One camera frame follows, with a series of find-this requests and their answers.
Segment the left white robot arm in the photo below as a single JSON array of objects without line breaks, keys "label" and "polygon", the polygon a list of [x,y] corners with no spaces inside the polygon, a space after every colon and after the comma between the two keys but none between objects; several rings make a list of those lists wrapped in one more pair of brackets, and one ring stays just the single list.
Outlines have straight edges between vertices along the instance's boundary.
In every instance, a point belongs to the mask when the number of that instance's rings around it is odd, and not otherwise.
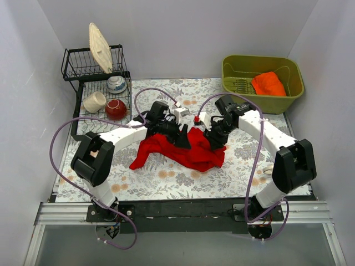
[{"label": "left white robot arm", "polygon": [[117,218],[118,200],[112,193],[108,177],[114,154],[129,145],[160,134],[174,147],[189,150],[188,126],[181,119],[190,114],[188,108],[170,111],[161,101],[153,102],[150,110],[143,111],[123,127],[109,132],[86,133],[72,159],[71,168],[86,184],[92,200],[102,203],[99,215],[111,222]]}]

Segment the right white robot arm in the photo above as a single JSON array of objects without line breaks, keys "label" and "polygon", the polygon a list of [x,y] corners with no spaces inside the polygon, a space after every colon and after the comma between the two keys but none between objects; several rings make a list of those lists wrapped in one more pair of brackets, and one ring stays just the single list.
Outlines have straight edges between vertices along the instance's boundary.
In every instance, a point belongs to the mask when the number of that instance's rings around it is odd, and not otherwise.
[{"label": "right white robot arm", "polygon": [[265,148],[274,156],[272,180],[254,196],[245,196],[244,218],[248,223],[266,219],[271,210],[285,200],[286,196],[317,176],[312,144],[306,140],[296,140],[274,127],[264,118],[262,110],[252,101],[245,99],[237,104],[233,93],[218,93],[215,105],[222,120],[214,122],[203,110],[198,110],[194,118],[196,125],[205,127],[205,137],[212,149],[218,149],[227,142],[227,137],[235,129],[240,129],[258,140],[254,162]]}]

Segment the red t shirt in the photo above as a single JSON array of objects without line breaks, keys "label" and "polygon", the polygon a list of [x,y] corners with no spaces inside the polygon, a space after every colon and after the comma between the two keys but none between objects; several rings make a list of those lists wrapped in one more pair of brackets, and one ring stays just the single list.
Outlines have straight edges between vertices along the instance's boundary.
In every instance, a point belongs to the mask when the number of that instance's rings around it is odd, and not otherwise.
[{"label": "red t shirt", "polygon": [[169,143],[167,138],[156,134],[140,142],[136,159],[129,166],[131,170],[142,168],[151,153],[159,153],[177,163],[200,172],[214,167],[222,167],[225,159],[226,147],[212,150],[203,132],[198,128],[191,128],[187,134],[191,149],[181,149]]}]

